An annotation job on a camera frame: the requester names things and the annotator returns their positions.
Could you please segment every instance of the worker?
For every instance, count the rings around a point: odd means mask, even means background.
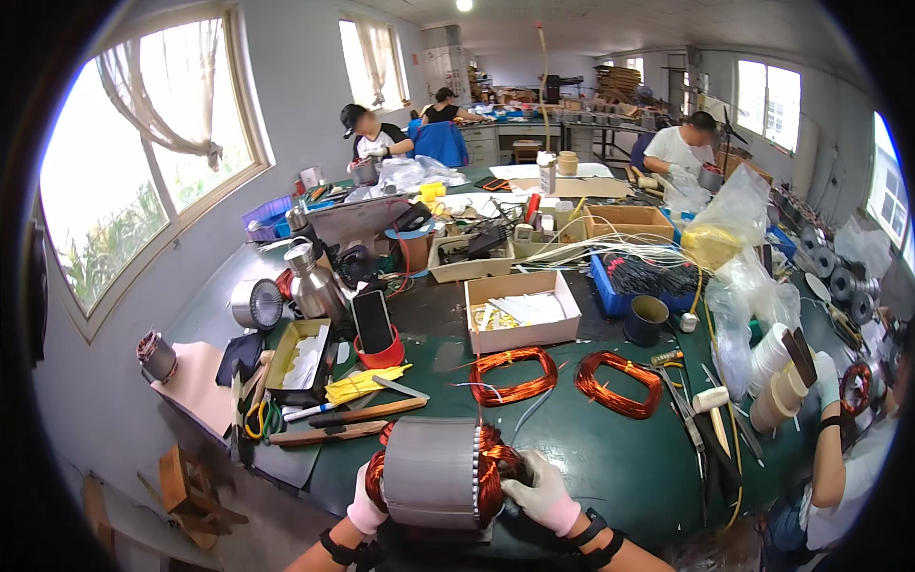
[[[413,141],[404,135],[400,127],[383,124],[374,112],[361,105],[347,104],[340,112],[340,121],[346,128],[344,139],[356,135],[352,142],[353,162],[369,157],[379,160],[393,156],[406,157],[408,152],[413,151]]]
[[[487,115],[466,112],[455,105],[455,93],[447,87],[436,92],[436,103],[423,110],[423,125],[437,124],[442,121],[454,121],[459,117],[465,121],[488,121]]]
[[[717,128],[714,117],[696,112],[685,124],[662,129],[645,148],[645,168],[671,177],[698,178],[704,163],[715,163],[709,144]]]
[[[814,553],[833,547],[855,523],[870,497],[889,453],[899,422],[915,356],[915,327],[909,325],[892,389],[876,390],[881,412],[863,436],[842,453],[837,425],[841,404],[839,378],[833,359],[818,352],[815,393],[820,398],[820,433],[813,454],[813,479],[796,498],[779,499],[769,513],[768,568],[790,569],[809,562]]]
[[[559,468],[550,463],[543,453],[538,450],[521,450],[519,453],[533,475],[534,486],[527,487],[517,480],[507,479],[501,484],[502,491],[514,499],[534,522],[552,530],[556,536],[570,539],[572,545],[590,538],[578,550],[591,555],[594,562],[608,561],[608,564],[597,567],[603,572],[673,572],[660,558],[623,539],[620,531],[607,528],[602,519],[596,518],[596,525],[591,526],[592,521],[582,512],[581,505],[566,492]],[[355,499],[347,508],[346,518],[325,531],[321,535],[322,540],[308,548],[289,565],[286,572],[342,572],[347,568],[343,563],[347,561],[344,556],[349,556],[346,552],[355,549],[366,536],[375,534],[388,518],[365,493],[365,470],[368,466],[366,463],[359,469]],[[324,543],[340,554],[338,561],[334,560]]]

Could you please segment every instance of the phone holder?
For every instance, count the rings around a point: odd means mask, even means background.
[[[365,367],[370,370],[383,370],[404,363],[406,350],[404,349],[404,344],[400,341],[400,333],[397,332],[397,328],[394,326],[391,326],[391,333],[394,336],[394,342],[386,350],[378,353],[365,353],[362,351],[359,336],[356,336],[356,340],[352,342],[352,347]]]

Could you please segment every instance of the hand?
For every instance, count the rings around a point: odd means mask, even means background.
[[[813,388],[820,396],[820,413],[826,406],[839,400],[839,374],[835,370],[833,358],[825,351],[817,351],[813,356],[813,368],[816,369],[816,383]]]
[[[581,505],[569,498],[559,468],[546,460],[543,453],[536,449],[518,452],[533,474],[533,488],[507,479],[502,481],[502,492],[509,495],[531,520],[549,528],[556,536],[565,536],[581,514]]]
[[[369,495],[365,493],[365,470],[368,467],[369,463],[366,463],[359,468],[359,473],[356,475],[355,498],[346,509],[350,522],[366,536],[375,534],[378,526],[388,518],[388,515],[379,511]]]

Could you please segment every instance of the blue jacket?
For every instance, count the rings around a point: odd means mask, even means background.
[[[450,121],[420,125],[410,122],[407,134],[413,139],[414,149],[407,154],[430,156],[446,167],[465,167],[468,164],[467,144],[460,130]]]

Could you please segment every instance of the white curtain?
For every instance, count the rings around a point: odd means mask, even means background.
[[[222,156],[211,139],[221,31],[221,18],[192,22],[129,38],[95,59],[105,92],[127,121],[169,151],[206,157],[214,171]],[[149,85],[144,74],[153,78]]]
[[[381,105],[384,103],[382,88],[387,76],[388,56],[391,54],[391,28],[385,22],[366,16],[352,15],[349,18],[359,33],[365,70],[369,73],[371,91],[375,96],[372,105]]]

